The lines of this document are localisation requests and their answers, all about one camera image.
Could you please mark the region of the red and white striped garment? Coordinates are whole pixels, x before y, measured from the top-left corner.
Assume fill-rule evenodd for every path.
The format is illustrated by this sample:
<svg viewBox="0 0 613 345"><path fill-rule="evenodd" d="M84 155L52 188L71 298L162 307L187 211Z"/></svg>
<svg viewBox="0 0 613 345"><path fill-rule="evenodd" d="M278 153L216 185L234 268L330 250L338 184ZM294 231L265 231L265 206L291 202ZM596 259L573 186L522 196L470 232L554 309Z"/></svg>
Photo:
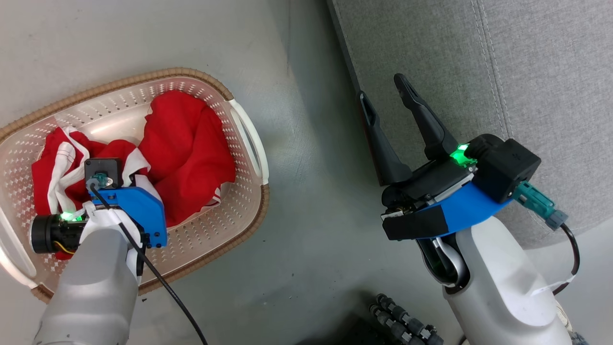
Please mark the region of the red and white striped garment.
<svg viewBox="0 0 613 345"><path fill-rule="evenodd" d="M122 139L103 144L73 127L57 127L46 136L43 152L32 165L38 215L84 212L83 203L91 200L83 181L86 159L120 159L123 186L129 185L133 175L138 188L159 198L147 177L151 166L134 144Z"/></svg>

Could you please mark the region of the left gripper, blue cover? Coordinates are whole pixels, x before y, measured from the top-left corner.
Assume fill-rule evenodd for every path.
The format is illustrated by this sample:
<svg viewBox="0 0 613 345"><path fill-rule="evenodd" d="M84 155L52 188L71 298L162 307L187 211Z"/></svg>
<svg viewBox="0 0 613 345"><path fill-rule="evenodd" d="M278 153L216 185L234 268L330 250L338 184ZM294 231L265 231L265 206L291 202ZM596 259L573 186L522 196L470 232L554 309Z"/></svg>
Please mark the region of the left gripper, blue cover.
<svg viewBox="0 0 613 345"><path fill-rule="evenodd" d="M100 226L114 226L122 221L135 235L138 244L146 248L167 245L166 216L159 198L138 186L99 190L114 214L92 195L92 201L76 212L37 215L33 218L29 239L35 253L73 254L81 242Z"/></svg>

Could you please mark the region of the plain red shirt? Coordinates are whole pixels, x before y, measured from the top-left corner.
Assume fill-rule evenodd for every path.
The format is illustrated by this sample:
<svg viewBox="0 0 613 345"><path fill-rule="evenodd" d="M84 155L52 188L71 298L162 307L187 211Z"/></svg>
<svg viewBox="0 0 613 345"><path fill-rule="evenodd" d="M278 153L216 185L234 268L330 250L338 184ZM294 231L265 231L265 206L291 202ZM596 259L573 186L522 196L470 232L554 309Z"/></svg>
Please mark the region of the plain red shirt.
<svg viewBox="0 0 613 345"><path fill-rule="evenodd" d="M174 227L221 201L221 188L234 183L236 166L223 124L205 101L177 90L153 99L138 148Z"/></svg>

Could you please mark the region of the white plastic basket, wicker rim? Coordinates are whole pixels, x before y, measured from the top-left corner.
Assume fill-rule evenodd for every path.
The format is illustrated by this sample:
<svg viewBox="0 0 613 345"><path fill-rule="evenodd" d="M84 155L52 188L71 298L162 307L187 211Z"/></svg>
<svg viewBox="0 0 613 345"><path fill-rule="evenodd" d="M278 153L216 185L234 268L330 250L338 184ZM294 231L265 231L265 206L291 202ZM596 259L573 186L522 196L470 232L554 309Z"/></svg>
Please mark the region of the white plastic basket, wicker rim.
<svg viewBox="0 0 613 345"><path fill-rule="evenodd" d="M0 127L0 268L48 303L66 266L29 245L35 216L31 166L46 136L74 127L93 140L142 139L151 101L178 90L205 101L219 116L236 164L236 181L221 203L204 207L167 230L168 244L147 256L167 282L201 268L247 240L269 207L269 164L262 140L232 92L213 76L189 68L160 69L90 88Z"/></svg>

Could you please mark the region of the right gripper, blue cover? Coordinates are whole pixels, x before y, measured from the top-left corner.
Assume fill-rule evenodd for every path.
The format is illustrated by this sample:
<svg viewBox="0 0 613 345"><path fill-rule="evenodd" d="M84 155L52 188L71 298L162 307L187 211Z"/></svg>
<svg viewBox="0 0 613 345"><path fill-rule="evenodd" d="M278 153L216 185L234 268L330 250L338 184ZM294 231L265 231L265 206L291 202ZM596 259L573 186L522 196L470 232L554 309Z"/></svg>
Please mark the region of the right gripper, blue cover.
<svg viewBox="0 0 613 345"><path fill-rule="evenodd" d="M416 171L402 163L366 93L359 92L359 111L377 179L379 185L388 185L382 195L386 208L382 225L387 238L421 241L468 229L506 230L496 214L510 199L497 203L473 184L477 161L465 155L471 141L458 143L405 75L396 73L394 84L403 105L414 116L425 144L423 151L431 161Z"/></svg>

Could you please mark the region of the grey fabric sofa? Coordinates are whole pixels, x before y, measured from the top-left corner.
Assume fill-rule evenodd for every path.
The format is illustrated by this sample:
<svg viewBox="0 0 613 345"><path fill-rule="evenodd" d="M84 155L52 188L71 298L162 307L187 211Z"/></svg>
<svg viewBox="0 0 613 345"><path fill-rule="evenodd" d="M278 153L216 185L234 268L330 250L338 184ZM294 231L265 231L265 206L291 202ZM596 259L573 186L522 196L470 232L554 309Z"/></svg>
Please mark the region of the grey fabric sofa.
<svg viewBox="0 0 613 345"><path fill-rule="evenodd" d="M613 219L613 0L329 0L352 81L394 151L427 160L393 76L460 142L515 139L583 234Z"/></svg>

